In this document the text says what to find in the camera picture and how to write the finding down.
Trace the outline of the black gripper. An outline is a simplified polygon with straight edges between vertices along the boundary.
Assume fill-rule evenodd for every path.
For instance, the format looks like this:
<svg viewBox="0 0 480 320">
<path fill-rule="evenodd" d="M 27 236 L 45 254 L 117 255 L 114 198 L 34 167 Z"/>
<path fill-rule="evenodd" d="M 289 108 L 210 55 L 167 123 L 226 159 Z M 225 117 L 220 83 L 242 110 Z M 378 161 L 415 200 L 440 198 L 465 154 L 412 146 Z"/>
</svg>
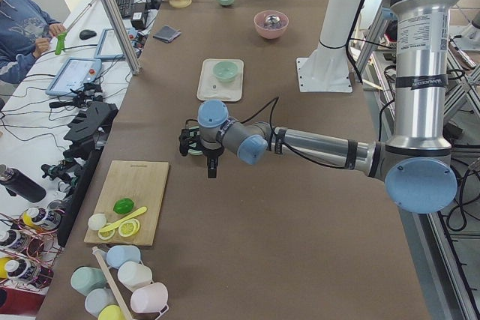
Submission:
<svg viewBox="0 0 480 320">
<path fill-rule="evenodd" d="M 210 149 L 201 143 L 200 126 L 190 126 L 190 122 L 197 123 L 195 119 L 187 119 L 181 129 L 179 140 L 179 152 L 183 157 L 187 155 L 205 155 L 207 157 L 208 178 L 217 177 L 218 158 L 224 152 L 224 147 Z"/>
</svg>

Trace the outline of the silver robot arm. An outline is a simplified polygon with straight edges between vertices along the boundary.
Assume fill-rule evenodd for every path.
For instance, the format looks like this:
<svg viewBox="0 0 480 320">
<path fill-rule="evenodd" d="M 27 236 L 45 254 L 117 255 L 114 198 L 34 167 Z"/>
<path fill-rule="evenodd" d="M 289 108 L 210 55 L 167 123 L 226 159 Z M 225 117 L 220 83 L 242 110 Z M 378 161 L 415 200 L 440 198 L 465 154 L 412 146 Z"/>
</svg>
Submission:
<svg viewBox="0 0 480 320">
<path fill-rule="evenodd" d="M 443 126 L 449 11 L 459 0 L 384 1 L 398 23 L 395 90 L 386 102 L 394 110 L 388 139 L 364 143 L 253 118 L 240 121 L 222 101 L 207 100 L 199 107 L 197 128 L 181 131 L 180 153 L 201 151 L 213 178 L 225 151 L 251 165 L 266 152 L 292 152 L 319 166 L 357 170 L 382 181 L 393 203 L 405 211 L 429 214 L 450 205 L 458 181 Z"/>
</svg>

